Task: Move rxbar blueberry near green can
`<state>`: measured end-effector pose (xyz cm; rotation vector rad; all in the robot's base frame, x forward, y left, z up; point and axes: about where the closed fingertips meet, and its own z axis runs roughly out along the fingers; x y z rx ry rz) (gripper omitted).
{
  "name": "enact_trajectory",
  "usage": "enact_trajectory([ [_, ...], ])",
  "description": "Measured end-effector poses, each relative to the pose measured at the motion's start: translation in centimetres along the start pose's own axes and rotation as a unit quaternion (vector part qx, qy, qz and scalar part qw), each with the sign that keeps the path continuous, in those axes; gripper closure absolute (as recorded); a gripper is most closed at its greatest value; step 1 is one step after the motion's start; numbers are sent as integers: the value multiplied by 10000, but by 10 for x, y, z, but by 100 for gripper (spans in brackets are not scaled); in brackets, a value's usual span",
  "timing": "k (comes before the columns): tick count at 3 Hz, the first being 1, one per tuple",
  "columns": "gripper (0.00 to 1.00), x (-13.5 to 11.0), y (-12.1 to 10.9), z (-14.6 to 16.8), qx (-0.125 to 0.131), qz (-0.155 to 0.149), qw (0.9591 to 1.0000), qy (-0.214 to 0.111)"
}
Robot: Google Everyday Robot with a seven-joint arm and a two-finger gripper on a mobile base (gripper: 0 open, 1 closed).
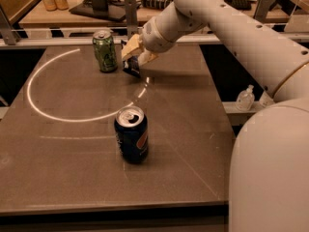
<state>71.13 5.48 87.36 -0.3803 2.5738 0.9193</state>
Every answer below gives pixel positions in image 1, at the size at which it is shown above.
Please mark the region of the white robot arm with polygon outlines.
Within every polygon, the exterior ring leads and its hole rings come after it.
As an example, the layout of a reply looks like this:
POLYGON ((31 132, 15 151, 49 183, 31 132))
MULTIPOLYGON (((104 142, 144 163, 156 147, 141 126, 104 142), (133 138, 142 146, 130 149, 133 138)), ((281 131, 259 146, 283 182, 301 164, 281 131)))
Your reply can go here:
POLYGON ((128 40, 140 64, 209 27, 262 87, 229 175, 229 232, 309 232, 309 51, 224 0, 173 0, 128 40))

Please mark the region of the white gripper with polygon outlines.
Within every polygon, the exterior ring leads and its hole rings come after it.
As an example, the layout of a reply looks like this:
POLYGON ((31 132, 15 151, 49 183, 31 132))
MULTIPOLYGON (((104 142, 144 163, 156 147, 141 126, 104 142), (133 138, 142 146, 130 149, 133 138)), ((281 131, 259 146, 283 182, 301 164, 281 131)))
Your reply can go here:
POLYGON ((152 62, 157 57, 155 53, 165 52, 176 43, 177 25, 177 21, 170 15, 152 17, 143 26, 141 36, 134 34, 127 41, 121 51, 122 60, 139 55, 137 61, 140 66, 152 62))

